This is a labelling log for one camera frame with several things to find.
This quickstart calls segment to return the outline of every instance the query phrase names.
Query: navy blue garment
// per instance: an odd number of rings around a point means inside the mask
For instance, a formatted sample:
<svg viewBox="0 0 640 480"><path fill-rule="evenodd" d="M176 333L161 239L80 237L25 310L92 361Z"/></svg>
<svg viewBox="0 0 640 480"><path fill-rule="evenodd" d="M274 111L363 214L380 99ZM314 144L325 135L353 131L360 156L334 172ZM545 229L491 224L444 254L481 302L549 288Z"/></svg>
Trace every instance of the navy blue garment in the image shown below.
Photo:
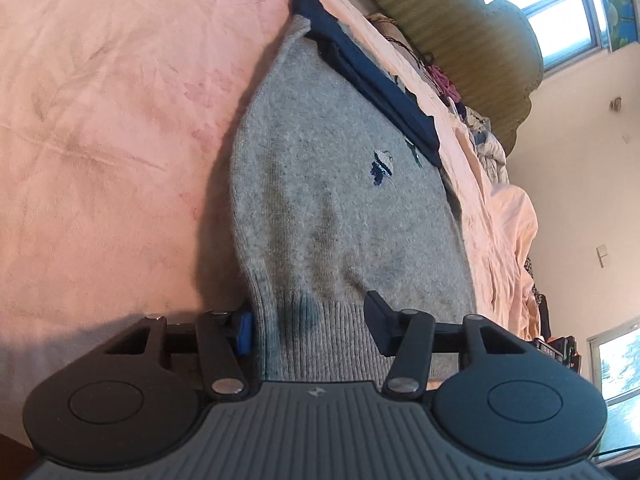
<svg viewBox="0 0 640 480"><path fill-rule="evenodd" d="M418 97L417 97L413 92L411 92L411 91L410 91L409 89L407 89L407 88L404 88L404 93L406 94L406 96L407 96L409 99L411 99L411 102L412 102L414 105L416 105L416 106L418 105Z"/></svg>
<svg viewBox="0 0 640 480"><path fill-rule="evenodd" d="M462 119L463 121L466 121L466 106L462 101L458 101L456 103L456 110L460 115L460 119Z"/></svg>
<svg viewBox="0 0 640 480"><path fill-rule="evenodd" d="M551 337L551 324L549 322L549 307L546 304L546 296L540 294L540 304L538 309L540 311L540 335L547 341Z"/></svg>
<svg viewBox="0 0 640 480"><path fill-rule="evenodd" d="M409 139L431 164L442 166L440 140L433 117L423 113L417 104L391 81L351 41L329 14L320 0L293 0L291 10L311 22L306 34L318 44L322 60L351 83L391 123Z"/></svg>

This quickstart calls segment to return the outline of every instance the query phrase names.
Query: knit sweater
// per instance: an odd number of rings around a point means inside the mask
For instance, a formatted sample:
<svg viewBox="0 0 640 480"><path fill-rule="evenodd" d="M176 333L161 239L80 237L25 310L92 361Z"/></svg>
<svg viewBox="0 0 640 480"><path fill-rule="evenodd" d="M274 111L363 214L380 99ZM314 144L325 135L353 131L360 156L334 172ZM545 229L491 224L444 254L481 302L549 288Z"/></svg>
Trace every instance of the knit sweater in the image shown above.
<svg viewBox="0 0 640 480"><path fill-rule="evenodd" d="M309 30L293 17L232 157L258 368L264 380L381 383L391 359L364 323L368 290L442 322L474 311L460 206L442 170L322 61ZM453 356L432 361L433 379L456 371Z"/></svg>

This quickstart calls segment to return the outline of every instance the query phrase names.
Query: ribbed rubber surface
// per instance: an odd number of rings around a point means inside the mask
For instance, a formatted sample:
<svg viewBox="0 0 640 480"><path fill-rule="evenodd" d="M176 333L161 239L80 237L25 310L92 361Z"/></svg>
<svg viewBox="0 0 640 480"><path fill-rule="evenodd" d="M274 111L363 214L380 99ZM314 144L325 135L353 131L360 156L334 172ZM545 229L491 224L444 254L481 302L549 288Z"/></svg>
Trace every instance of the ribbed rubber surface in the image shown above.
<svg viewBox="0 0 640 480"><path fill-rule="evenodd" d="M423 408L370 383L265 383L245 402L215 406L184 446L139 468L107 473L45 462L30 480L596 480L583 462L556 471L487 465L444 440Z"/></svg>

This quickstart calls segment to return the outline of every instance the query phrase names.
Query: pink fabric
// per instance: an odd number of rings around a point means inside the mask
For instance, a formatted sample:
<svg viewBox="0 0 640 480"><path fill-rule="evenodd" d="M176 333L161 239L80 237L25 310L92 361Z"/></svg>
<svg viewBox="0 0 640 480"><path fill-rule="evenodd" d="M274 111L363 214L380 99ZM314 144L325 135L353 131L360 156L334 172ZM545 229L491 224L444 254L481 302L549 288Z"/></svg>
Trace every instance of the pink fabric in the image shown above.
<svg viewBox="0 0 640 480"><path fill-rule="evenodd" d="M228 158L288 2L0 0L1 433L27 442L28 392L144 313L245 297ZM528 199L490 187L464 126L347 0L322 2L434 115L478 312L522 332Z"/></svg>
<svg viewBox="0 0 640 480"><path fill-rule="evenodd" d="M451 97L455 103L462 101L458 90L456 90L456 87L453 86L453 83L442 70L435 65L427 67L427 70L446 97Z"/></svg>

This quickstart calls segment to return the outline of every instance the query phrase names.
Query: embroidered logo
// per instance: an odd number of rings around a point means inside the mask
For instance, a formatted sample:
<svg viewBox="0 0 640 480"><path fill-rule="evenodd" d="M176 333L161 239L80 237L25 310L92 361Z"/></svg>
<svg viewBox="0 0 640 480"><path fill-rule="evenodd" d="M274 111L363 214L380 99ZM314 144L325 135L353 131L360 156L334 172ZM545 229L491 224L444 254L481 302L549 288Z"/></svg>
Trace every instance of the embroidered logo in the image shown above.
<svg viewBox="0 0 640 480"><path fill-rule="evenodd" d="M386 176L388 176L389 181L391 181L391 176L394 174L393 160L394 158L389 152L383 152L381 150L373 152L371 174L373 176L374 186L380 186Z"/></svg>
<svg viewBox="0 0 640 480"><path fill-rule="evenodd" d="M418 155L418 151L417 148L415 147L415 144L412 143L409 139L405 138L404 142L406 142L406 145L409 147L409 149L411 150L412 155L414 156L414 160L415 163L418 165L418 167L422 167L422 163L420 162L420 156Z"/></svg>

